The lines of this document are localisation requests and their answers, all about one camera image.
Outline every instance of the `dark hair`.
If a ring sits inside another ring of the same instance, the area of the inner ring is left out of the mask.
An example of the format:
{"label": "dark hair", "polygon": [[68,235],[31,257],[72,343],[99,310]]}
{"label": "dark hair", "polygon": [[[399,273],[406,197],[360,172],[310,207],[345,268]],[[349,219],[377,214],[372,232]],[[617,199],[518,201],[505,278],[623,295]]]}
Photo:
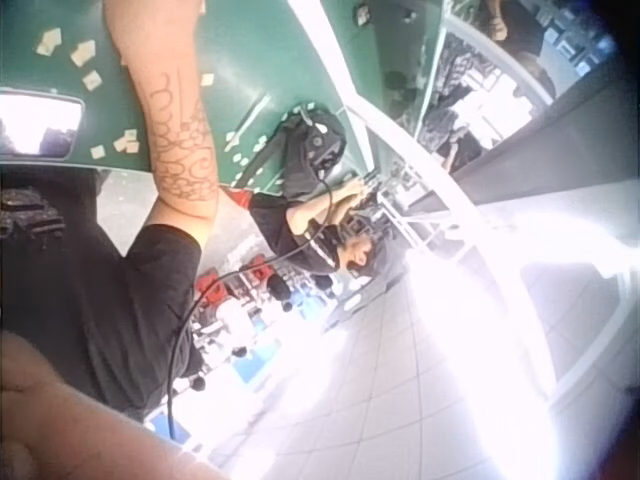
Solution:
{"label": "dark hair", "polygon": [[384,238],[371,239],[371,250],[367,253],[367,262],[358,265],[355,262],[347,263],[347,270],[358,277],[375,277],[380,274],[387,263],[387,247]]}
{"label": "dark hair", "polygon": [[323,292],[330,290],[333,287],[333,280],[329,275],[311,275],[316,287]]}
{"label": "dark hair", "polygon": [[238,358],[246,357],[247,353],[249,353],[249,351],[247,350],[247,347],[237,347],[231,350],[231,355]]}
{"label": "dark hair", "polygon": [[197,376],[196,378],[191,380],[191,388],[193,388],[196,392],[202,392],[206,387],[207,382],[201,376]]}
{"label": "dark hair", "polygon": [[267,279],[267,291],[279,302],[285,302],[291,298],[291,289],[277,273]]}

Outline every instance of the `mirror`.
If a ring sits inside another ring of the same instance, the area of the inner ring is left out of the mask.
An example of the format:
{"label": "mirror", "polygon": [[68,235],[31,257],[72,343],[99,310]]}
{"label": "mirror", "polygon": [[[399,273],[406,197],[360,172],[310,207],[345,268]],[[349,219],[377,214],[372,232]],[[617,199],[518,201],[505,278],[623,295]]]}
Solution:
{"label": "mirror", "polygon": [[82,110],[75,98],[0,89],[0,158],[68,157]]}

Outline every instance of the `red chair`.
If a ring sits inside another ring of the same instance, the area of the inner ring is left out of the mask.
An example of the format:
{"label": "red chair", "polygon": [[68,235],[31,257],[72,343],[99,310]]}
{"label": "red chair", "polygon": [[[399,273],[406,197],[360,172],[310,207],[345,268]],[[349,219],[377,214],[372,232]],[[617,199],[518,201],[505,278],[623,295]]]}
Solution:
{"label": "red chair", "polygon": [[[202,294],[209,286],[209,284],[218,278],[218,272],[213,271],[206,275],[201,276],[196,280],[196,290]],[[211,290],[207,292],[205,296],[205,301],[213,306],[217,307],[222,302],[224,302],[227,298],[229,298],[229,294],[227,293],[227,289],[224,285],[224,282],[218,282],[214,285]]]}

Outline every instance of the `tattooed arm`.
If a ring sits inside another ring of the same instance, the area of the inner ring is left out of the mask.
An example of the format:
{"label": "tattooed arm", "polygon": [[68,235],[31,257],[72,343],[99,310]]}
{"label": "tattooed arm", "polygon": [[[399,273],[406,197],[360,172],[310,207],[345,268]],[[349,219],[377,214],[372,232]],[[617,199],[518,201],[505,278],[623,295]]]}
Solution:
{"label": "tattooed arm", "polygon": [[218,175],[193,40],[199,7],[200,0],[107,0],[105,16],[147,125],[158,188],[147,224],[175,226],[204,245]]}

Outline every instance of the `bright light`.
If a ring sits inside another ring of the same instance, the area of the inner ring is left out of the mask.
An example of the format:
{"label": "bright light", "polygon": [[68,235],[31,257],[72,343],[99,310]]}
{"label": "bright light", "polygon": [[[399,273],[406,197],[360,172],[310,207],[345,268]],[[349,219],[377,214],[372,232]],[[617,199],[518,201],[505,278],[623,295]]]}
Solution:
{"label": "bright light", "polygon": [[407,261],[416,305],[466,393],[487,452],[510,479],[553,479],[554,431],[521,360],[526,342],[518,330],[462,269],[416,251]]}
{"label": "bright light", "polygon": [[637,268],[640,253],[593,223],[563,215],[529,214],[516,219],[510,237],[522,263],[590,263],[604,278]]}
{"label": "bright light", "polygon": [[79,103],[31,95],[0,95],[1,119],[7,137],[20,153],[37,155],[47,128],[77,130]]}
{"label": "bright light", "polygon": [[361,300],[362,300],[362,295],[360,295],[359,293],[356,293],[353,297],[351,297],[349,300],[347,300],[344,303],[344,311],[345,312],[350,311],[352,308],[358,305]]}
{"label": "bright light", "polygon": [[273,466],[276,459],[271,450],[256,450],[242,455],[231,471],[231,480],[260,480]]}

